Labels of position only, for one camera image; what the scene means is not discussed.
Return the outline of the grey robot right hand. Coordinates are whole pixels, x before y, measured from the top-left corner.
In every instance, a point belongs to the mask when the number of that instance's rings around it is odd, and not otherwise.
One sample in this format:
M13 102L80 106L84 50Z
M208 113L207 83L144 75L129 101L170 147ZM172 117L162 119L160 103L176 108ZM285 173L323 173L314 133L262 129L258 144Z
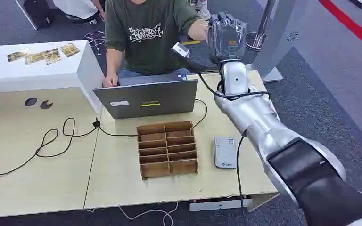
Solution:
M207 44L214 64L241 60L246 51L247 23L225 12L212 14L208 20Z

